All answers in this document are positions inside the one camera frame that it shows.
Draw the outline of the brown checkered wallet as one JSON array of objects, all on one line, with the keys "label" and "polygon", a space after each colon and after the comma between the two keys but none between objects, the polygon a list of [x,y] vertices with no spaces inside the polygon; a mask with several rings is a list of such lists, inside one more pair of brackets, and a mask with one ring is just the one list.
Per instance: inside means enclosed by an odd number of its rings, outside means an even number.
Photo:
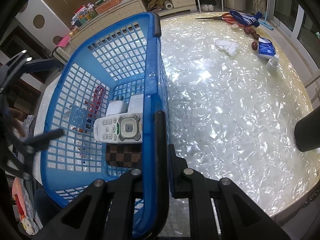
[{"label": "brown checkered wallet", "polygon": [[107,144],[106,163],[114,167],[134,168],[142,155],[141,144]]}]

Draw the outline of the blue tissue pack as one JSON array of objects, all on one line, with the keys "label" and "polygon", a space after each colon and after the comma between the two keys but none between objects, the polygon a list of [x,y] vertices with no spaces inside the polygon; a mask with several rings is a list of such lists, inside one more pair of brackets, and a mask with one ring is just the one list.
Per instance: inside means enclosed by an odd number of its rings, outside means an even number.
[{"label": "blue tissue pack", "polygon": [[273,43],[263,37],[259,37],[258,39],[258,57],[260,59],[269,60],[276,55],[276,49]]}]

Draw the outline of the blue striped sock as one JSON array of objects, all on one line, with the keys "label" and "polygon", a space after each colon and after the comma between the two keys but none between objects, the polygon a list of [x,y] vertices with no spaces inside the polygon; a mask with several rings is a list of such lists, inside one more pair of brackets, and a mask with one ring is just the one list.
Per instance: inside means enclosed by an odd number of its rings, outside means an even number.
[{"label": "blue striped sock", "polygon": [[243,24],[246,27],[250,25],[258,27],[260,25],[259,19],[263,17],[263,14],[261,12],[257,12],[253,16],[246,15],[235,10],[230,10],[229,13],[234,19],[236,19],[239,23]]}]

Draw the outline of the red handled scissors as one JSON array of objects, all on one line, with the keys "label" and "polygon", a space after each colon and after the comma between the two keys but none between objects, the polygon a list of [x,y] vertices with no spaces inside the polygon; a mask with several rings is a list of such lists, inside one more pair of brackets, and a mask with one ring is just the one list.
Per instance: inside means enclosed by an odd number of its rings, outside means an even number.
[{"label": "red handled scissors", "polygon": [[204,17],[204,18],[197,18],[197,20],[215,20],[215,21],[224,21],[228,24],[236,24],[237,20],[233,18],[233,16],[227,12],[220,16],[212,16],[212,17]]}]

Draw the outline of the blue plastic basket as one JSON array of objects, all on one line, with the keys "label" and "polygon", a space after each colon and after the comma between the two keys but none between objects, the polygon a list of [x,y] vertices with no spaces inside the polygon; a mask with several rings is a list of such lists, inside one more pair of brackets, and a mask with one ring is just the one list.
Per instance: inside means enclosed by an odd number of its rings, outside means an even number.
[{"label": "blue plastic basket", "polygon": [[[134,168],[106,163],[106,143],[93,135],[95,120],[106,115],[114,100],[129,102],[143,94],[143,141]],[[97,179],[112,181],[140,167],[155,165],[154,114],[165,113],[166,142],[169,126],[167,77],[161,57],[159,16],[144,12],[123,19],[88,38],[73,53],[52,94],[44,131],[61,128],[64,136],[41,152],[42,185],[61,210]],[[135,200],[134,239],[143,228],[144,201]]]}]

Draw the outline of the white power adapter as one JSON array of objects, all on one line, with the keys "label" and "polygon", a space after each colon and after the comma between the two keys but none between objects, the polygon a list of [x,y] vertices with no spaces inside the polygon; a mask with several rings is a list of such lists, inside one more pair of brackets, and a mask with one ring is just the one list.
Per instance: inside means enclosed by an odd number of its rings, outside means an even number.
[{"label": "white power adapter", "polygon": [[144,95],[135,94],[129,99],[129,102],[123,100],[114,100],[108,104],[105,116],[111,116],[123,113],[142,113],[144,104]]}]

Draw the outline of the white small bottle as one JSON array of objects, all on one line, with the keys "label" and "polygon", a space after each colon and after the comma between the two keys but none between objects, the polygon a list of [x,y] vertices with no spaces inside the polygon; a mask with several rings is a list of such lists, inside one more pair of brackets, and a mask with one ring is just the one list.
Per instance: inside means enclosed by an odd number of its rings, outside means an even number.
[{"label": "white small bottle", "polygon": [[279,56],[276,54],[270,58],[266,64],[266,68],[269,73],[274,73],[278,69]]}]

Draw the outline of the white crumpled tissue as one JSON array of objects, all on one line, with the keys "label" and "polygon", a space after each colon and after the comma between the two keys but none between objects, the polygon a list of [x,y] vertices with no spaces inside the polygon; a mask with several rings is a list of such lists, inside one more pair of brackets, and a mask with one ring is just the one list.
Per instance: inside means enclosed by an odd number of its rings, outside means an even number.
[{"label": "white crumpled tissue", "polygon": [[215,42],[217,49],[224,51],[229,56],[235,56],[238,53],[239,45],[226,40],[219,40]]}]

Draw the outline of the white paper roll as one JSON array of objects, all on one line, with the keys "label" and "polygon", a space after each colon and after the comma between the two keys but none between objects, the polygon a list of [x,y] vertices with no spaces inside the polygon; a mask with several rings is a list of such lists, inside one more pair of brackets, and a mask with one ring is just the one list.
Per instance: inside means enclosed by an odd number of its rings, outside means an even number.
[{"label": "white paper roll", "polygon": [[173,9],[174,8],[173,4],[169,0],[164,1],[164,6],[166,9]]}]

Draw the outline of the cream low cabinet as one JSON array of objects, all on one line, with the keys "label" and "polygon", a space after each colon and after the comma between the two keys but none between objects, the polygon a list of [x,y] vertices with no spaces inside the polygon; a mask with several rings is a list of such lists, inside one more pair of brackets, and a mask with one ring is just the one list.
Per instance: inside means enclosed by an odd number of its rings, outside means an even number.
[{"label": "cream low cabinet", "polygon": [[[164,7],[158,12],[159,16],[165,16],[182,11],[195,11],[197,9],[195,0],[168,0],[172,8]],[[124,0],[116,6],[99,14],[96,18],[86,22],[80,27],[74,37],[69,37],[65,47],[57,47],[56,53],[61,54],[64,59],[69,59],[75,49],[94,34],[106,27],[119,22],[132,15],[147,11],[147,0]]]}]

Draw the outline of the white remote control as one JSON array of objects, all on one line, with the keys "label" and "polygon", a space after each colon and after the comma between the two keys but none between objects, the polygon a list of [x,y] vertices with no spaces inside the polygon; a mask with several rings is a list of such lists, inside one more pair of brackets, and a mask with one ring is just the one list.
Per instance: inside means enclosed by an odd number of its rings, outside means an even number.
[{"label": "white remote control", "polygon": [[121,113],[95,120],[94,139],[106,144],[141,144],[143,113]]}]

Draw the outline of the black cylindrical cup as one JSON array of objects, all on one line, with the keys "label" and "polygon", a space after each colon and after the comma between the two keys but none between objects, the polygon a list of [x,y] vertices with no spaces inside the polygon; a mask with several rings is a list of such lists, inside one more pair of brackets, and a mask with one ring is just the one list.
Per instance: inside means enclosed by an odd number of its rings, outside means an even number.
[{"label": "black cylindrical cup", "polygon": [[320,107],[318,106],[295,125],[294,136],[300,152],[308,152],[320,147]]}]

